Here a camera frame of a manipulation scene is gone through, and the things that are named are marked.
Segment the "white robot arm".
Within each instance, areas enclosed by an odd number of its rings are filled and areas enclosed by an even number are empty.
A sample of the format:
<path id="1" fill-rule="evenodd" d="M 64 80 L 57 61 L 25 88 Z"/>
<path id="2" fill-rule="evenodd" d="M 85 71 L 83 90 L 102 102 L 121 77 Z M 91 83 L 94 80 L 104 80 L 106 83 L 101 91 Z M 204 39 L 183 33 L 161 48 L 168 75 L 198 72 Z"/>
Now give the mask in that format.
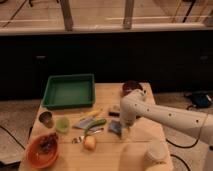
<path id="1" fill-rule="evenodd" d="M 140 89 L 121 98 L 121 125 L 131 127 L 141 116 L 196 138 L 208 145 L 203 171 L 213 171 L 213 115 L 151 104 L 145 98 L 146 93 Z"/>

